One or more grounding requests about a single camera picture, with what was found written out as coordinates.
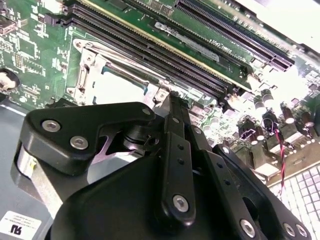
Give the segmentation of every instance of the white grid panel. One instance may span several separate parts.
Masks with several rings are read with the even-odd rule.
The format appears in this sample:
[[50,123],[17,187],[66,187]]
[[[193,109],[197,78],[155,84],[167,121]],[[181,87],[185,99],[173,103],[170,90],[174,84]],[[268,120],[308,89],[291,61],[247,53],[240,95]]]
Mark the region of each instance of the white grid panel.
[[308,228],[313,240],[320,240],[320,165],[314,166],[270,188],[283,204]]

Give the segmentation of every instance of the black plastic arm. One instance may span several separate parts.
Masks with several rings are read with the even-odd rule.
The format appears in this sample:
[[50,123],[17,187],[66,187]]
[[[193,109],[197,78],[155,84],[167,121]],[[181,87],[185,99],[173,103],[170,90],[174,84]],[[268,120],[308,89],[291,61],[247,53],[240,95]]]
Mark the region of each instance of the black plastic arm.
[[[155,118],[154,112],[140,102],[39,109],[25,117],[20,141],[30,155],[61,173],[77,176],[86,172],[97,154],[99,137],[148,125]],[[60,130],[45,130],[47,120],[57,122]],[[75,136],[85,138],[87,148],[74,148],[70,141]]]
[[170,94],[170,113],[164,120],[160,200],[156,217],[169,232],[191,226],[196,219],[195,190],[190,143],[185,139],[185,122],[190,122],[185,102]]
[[213,148],[213,152],[221,156],[227,163],[228,169],[242,179],[242,188],[246,196],[247,207],[258,213],[256,221],[267,239],[306,239],[300,233],[303,226],[308,239],[311,239],[306,227],[290,212],[286,206],[264,185],[254,173],[226,146],[221,144]]
[[[193,149],[192,159],[198,160],[201,169],[212,182],[217,194],[217,198],[222,203],[223,210],[228,219],[230,231],[240,239],[267,239],[261,230],[255,225],[236,184],[220,154],[215,154],[209,148],[205,134],[196,126],[188,128],[190,142]],[[250,225],[246,234],[242,225]]]

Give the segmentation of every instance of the pcie slot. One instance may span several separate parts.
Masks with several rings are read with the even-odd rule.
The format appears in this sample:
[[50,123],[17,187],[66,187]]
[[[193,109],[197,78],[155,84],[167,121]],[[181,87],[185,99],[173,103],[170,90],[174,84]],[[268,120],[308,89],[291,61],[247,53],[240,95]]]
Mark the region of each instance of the pcie slot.
[[177,0],[175,6],[280,71],[286,71],[295,63],[281,50],[197,0]]

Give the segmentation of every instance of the electrolytic capacitor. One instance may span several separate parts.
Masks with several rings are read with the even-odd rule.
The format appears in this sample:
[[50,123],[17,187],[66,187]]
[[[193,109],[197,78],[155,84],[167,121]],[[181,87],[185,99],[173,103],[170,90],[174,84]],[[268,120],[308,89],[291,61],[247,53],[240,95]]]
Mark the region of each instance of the electrolytic capacitor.
[[251,145],[256,145],[258,143],[258,139],[257,139],[257,135],[256,134],[252,134],[250,137],[249,137],[249,141],[251,143]]
[[306,128],[312,128],[315,125],[315,123],[311,120],[310,113],[307,111],[301,114],[301,120]]
[[204,125],[203,126],[203,133],[204,135],[206,135],[207,137],[211,135],[212,133],[212,129],[210,125]]
[[267,111],[264,102],[262,101],[261,97],[259,97],[259,96],[254,99],[254,108],[255,108],[256,113],[259,116],[265,114]]
[[293,124],[295,122],[295,118],[292,115],[290,108],[282,108],[282,113],[286,124]]
[[228,140],[223,140],[223,141],[222,141],[222,144],[223,144],[223,145],[225,145],[225,146],[227,146],[227,147],[229,147],[229,146],[230,146],[230,144],[229,144],[229,141],[228,141]]
[[265,139],[264,131],[261,126],[255,127],[255,135],[258,141],[262,141]]
[[214,116],[211,118],[210,123],[211,123],[211,128],[216,129],[220,126],[220,119]]
[[263,91],[262,101],[266,108],[270,109],[274,106],[275,100],[274,100],[274,97],[271,95],[271,92],[269,89],[266,89]]

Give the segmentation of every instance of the warning label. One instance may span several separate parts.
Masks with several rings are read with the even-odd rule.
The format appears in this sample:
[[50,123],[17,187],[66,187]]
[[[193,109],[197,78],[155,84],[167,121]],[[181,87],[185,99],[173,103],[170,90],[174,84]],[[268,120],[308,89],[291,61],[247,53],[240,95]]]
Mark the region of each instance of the warning label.
[[0,220],[0,233],[23,240],[32,240],[40,225],[40,220],[7,211]]

